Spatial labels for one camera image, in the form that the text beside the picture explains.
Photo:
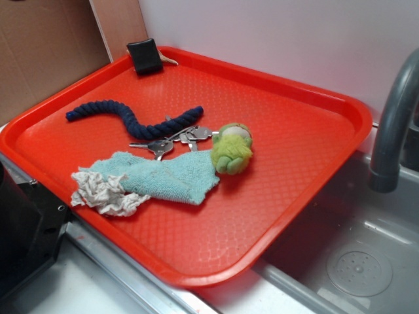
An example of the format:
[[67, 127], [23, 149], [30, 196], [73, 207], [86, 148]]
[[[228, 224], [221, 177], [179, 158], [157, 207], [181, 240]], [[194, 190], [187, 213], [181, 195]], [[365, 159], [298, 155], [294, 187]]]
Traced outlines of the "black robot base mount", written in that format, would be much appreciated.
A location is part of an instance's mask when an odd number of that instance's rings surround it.
[[68, 211], [47, 187], [16, 183], [1, 166], [2, 301], [55, 263]]

